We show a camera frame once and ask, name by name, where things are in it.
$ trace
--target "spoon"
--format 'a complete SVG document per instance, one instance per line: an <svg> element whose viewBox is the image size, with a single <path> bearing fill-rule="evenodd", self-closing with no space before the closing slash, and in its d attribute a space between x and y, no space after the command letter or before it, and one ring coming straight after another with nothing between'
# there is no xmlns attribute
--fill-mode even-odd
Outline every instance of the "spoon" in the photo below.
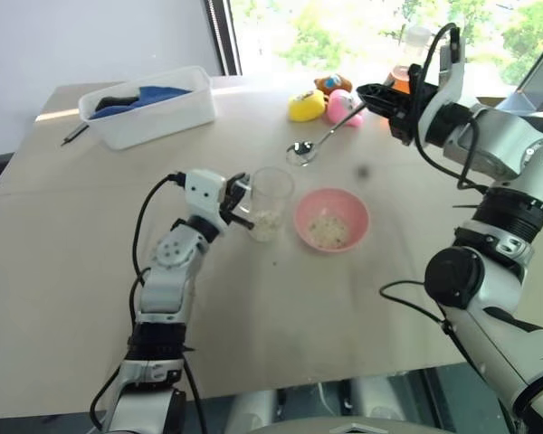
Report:
<svg viewBox="0 0 543 434"><path fill-rule="evenodd" d="M311 161L316 158L316 156L319 153L319 150L321 149L322 144L328 140L328 138L334 134L334 132L340 128L342 125L344 125L346 122L351 120L356 114L358 114L360 111L366 108L366 103L361 102L354 108L354 110L350 111L350 113L340 120L334 127L332 127L324 136L321 137L320 140L318 140L316 143L310 142L308 140L304 142L295 142L292 146L290 146L286 150L286 160L288 160L288 163L291 165L299 165L299 166L305 166L311 163Z"/></svg>

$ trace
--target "table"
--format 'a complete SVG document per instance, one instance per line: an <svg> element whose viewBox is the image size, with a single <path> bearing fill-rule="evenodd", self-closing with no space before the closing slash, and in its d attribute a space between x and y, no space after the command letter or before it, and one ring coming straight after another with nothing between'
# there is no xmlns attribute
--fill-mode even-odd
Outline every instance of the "table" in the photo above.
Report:
<svg viewBox="0 0 543 434"><path fill-rule="evenodd" d="M422 279L427 261L472 215L451 205L479 196L458 193L451 178L391 138L384 119L367 114L361 129L331 138L315 163L289 167L286 146L327 127L287 121L287 98L305 88L215 78L212 124L124 151L108 150L89 130L60 147L78 117L53 113L102 86L57 89L43 109L50 119L35 123L0 178L0 417L88 408L126 349L138 209L166 173L194 167L229 176L279 165L296 178L294 202L336 186L370 211L368 235L341 255L309 250L291 225L274 243L256 243L241 227L216 241L197 280L187 339L203 396L462 360L436 325L376 291ZM365 180L357 176L363 165ZM143 264L178 217L186 217L183 193L162 189L141 232ZM543 326L543 232L536 249L519 317ZM419 288L396 293L434 310Z"/></svg>

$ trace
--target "rice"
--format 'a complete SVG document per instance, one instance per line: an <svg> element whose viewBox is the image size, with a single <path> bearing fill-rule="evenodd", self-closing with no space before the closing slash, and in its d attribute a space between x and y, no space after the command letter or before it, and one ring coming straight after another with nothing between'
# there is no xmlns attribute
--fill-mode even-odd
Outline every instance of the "rice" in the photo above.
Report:
<svg viewBox="0 0 543 434"><path fill-rule="evenodd" d="M348 244L349 229L338 217L320 215L308 227L312 242L322 249L340 249Z"/></svg>
<svg viewBox="0 0 543 434"><path fill-rule="evenodd" d="M273 240L281 228L281 215L278 212L255 212L251 220L255 226L250 231L250 235L256 241Z"/></svg>

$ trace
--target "pink bowl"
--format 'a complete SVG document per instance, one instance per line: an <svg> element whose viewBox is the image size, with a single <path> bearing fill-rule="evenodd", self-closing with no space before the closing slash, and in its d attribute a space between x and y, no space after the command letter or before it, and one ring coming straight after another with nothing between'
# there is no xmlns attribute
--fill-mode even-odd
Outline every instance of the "pink bowl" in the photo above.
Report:
<svg viewBox="0 0 543 434"><path fill-rule="evenodd" d="M336 249L322 248L310 236L310 224L322 215L338 217L349 230L348 242ZM294 213L294 224L298 235L311 247L320 251L338 252L356 246L368 230L368 211L354 194L338 188L322 188L306 194L298 203Z"/></svg>

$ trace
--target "pen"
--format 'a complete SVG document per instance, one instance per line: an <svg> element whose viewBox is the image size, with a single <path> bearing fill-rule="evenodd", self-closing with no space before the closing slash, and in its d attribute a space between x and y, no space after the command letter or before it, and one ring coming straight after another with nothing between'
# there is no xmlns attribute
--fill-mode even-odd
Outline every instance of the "pen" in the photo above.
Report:
<svg viewBox="0 0 543 434"><path fill-rule="evenodd" d="M88 127L89 127L89 124L87 124L86 122L80 123L67 137L64 138L64 140L61 143L61 146L64 146L67 143L70 143L72 140L78 137L82 133L82 131L84 131Z"/></svg>

